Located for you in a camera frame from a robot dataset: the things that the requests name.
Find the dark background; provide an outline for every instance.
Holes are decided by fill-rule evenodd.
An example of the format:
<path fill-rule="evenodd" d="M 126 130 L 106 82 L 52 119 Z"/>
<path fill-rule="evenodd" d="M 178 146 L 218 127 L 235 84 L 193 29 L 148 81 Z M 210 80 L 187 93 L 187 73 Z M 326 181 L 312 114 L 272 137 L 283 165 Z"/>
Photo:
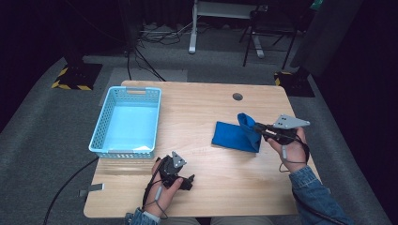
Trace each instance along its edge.
<path fill-rule="evenodd" d="M 100 34 L 65 1 L 58 1 L 57 13 L 65 19 L 79 53 L 100 53 L 125 45 L 117 1 L 70 2 L 89 21 L 116 38 Z M 173 27 L 191 21 L 191 1 L 133 2 L 148 23 Z M 43 4 L 43 0 L 1 4 L 0 130 L 38 78 L 63 56 L 58 31 L 47 19 Z M 398 224 L 394 211 L 398 202 L 394 132 L 398 113 L 394 92 L 398 84 L 396 9 L 392 1 L 364 1 L 328 68 L 322 76 L 314 77 L 355 160 L 394 224 Z"/>

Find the black stand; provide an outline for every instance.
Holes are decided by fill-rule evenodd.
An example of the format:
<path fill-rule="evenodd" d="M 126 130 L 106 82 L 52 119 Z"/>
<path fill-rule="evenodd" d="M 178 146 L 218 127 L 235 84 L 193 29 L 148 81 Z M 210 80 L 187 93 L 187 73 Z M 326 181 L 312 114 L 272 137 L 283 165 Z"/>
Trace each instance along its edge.
<path fill-rule="evenodd" d="M 54 22 L 55 32 L 61 46 L 67 65 L 62 69 L 56 78 L 52 88 L 60 87 L 64 89 L 92 90 L 102 64 L 86 64 L 83 62 L 82 55 L 76 49 L 64 19 L 58 11 L 54 0 L 47 0 L 45 3 L 45 15 Z"/>
<path fill-rule="evenodd" d="M 284 88 L 290 97 L 315 97 L 314 91 L 307 78 L 310 75 L 305 68 L 300 67 L 297 72 L 276 72 L 274 74 L 275 83 Z"/>

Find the denim sleeve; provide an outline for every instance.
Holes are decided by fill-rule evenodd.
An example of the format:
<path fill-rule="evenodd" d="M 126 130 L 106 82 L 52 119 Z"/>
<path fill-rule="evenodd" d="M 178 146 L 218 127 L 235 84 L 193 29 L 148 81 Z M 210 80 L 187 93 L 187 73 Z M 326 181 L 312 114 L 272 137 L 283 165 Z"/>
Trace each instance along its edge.
<path fill-rule="evenodd" d="M 290 175 L 293 193 L 306 205 L 330 218 L 337 219 L 343 224 L 354 224 L 345 214 L 342 207 L 330 196 L 329 189 L 324 187 L 316 178 L 313 170 L 306 166 Z M 305 224 L 335 224 L 325 218 L 315 215 L 297 202 L 301 222 Z"/>
<path fill-rule="evenodd" d="M 137 208 L 134 214 L 127 213 L 125 216 L 125 225 L 159 225 L 155 220 L 147 217 L 140 208 Z"/>

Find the wooden table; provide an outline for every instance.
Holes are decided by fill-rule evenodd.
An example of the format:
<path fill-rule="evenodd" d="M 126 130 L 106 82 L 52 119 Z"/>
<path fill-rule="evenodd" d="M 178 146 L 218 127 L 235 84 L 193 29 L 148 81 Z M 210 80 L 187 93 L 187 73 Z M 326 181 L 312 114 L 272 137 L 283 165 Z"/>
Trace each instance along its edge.
<path fill-rule="evenodd" d="M 131 81 L 122 85 L 161 88 L 155 158 L 176 151 L 187 161 L 179 175 L 195 174 L 192 189 L 175 195 L 167 210 L 169 217 L 297 213 L 288 173 L 278 171 L 279 156 L 264 140 L 257 154 L 211 144 L 216 122 L 237 125 L 239 113 L 263 124 L 275 122 L 281 113 L 294 115 L 281 87 Z M 234 93 L 243 99 L 234 100 Z M 104 190 L 89 193 L 84 214 L 89 218 L 122 218 L 134 212 L 142 205 L 155 158 L 101 158 L 92 184 L 103 183 Z M 309 165 L 317 174 L 311 158 Z"/>

